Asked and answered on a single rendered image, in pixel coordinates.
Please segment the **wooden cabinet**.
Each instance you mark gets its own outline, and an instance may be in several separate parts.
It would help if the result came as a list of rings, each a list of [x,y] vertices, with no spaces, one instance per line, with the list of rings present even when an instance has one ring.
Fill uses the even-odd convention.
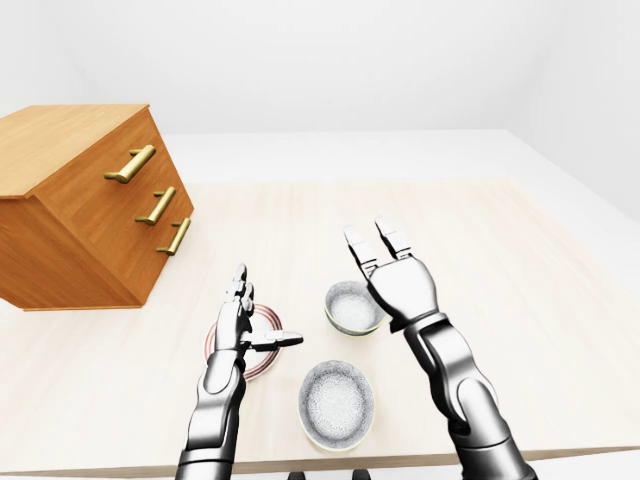
[[[0,118],[1,299],[25,310],[142,306],[34,190],[145,107],[30,106]]]

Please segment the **silver robot left hand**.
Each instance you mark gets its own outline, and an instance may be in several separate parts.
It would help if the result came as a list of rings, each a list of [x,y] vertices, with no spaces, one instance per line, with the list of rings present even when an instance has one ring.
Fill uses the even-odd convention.
[[[297,332],[253,329],[250,319],[255,310],[254,286],[247,276],[247,266],[240,263],[219,311],[215,350],[234,350],[244,355],[247,349],[276,351],[281,347],[301,344],[304,339]]]

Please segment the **silver robot right hand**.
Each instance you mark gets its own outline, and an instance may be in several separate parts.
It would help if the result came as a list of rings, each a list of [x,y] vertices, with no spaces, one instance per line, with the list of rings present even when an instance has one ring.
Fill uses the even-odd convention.
[[[434,324],[447,316],[439,310],[436,285],[426,265],[416,258],[406,236],[389,219],[375,219],[379,235],[393,260],[377,262],[374,250],[353,226],[343,229],[349,250],[377,304],[391,317],[391,331],[416,322]]]

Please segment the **large wooden drawer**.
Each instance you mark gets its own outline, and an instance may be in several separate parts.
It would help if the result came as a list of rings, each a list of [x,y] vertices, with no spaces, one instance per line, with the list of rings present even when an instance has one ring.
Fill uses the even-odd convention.
[[[121,171],[133,159],[132,149],[148,145],[155,154],[128,183],[104,177]],[[42,182],[34,194],[71,226],[98,235],[148,214],[155,205],[154,193],[169,186],[179,189],[181,180],[145,107]]]

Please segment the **medium wooden drawer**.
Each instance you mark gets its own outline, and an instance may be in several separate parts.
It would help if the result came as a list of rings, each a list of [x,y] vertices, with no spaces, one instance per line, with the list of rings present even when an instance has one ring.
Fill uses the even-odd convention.
[[[160,191],[175,194],[153,226],[138,222],[157,207]],[[158,247],[169,245],[174,222],[193,211],[193,205],[178,172],[166,154],[157,154],[127,184],[99,175],[74,201],[71,219],[110,268],[123,277],[140,266],[158,261]]]

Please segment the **patterned bowl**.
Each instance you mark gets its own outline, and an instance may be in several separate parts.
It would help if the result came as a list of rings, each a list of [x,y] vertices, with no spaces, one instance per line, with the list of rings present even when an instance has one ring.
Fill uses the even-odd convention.
[[[348,451],[367,436],[375,418],[375,397],[366,376],[354,365],[328,360],[305,376],[298,413],[307,437],[318,447]]]
[[[387,318],[366,283],[352,280],[338,282],[329,288],[325,296],[325,313],[338,331],[349,336],[368,335]]]

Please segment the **small wooden drawer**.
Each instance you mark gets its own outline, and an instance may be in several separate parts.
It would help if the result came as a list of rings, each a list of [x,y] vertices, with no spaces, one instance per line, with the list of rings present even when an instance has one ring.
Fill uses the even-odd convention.
[[[134,220],[136,215],[151,210],[148,200],[140,211],[125,216],[115,230],[109,231],[105,252],[110,267],[133,294],[136,305],[143,305],[160,275],[168,255],[156,251],[166,247],[175,235],[172,222],[189,217],[194,207],[192,202],[179,193],[170,203],[154,226]]]

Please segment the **white plate with red rings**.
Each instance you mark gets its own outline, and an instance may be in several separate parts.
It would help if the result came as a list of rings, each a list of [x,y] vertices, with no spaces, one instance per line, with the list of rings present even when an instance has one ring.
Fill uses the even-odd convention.
[[[258,330],[281,330],[282,323],[279,316],[268,306],[257,304],[255,306],[254,314],[250,319],[253,331]],[[214,351],[214,340],[216,332],[216,323],[214,321],[209,328],[209,331],[204,341],[204,359],[208,360],[208,357]],[[252,380],[265,371],[267,371],[271,365],[276,361],[280,351],[267,351],[258,352],[249,349],[245,356],[244,361],[246,364],[244,378],[249,381]]]

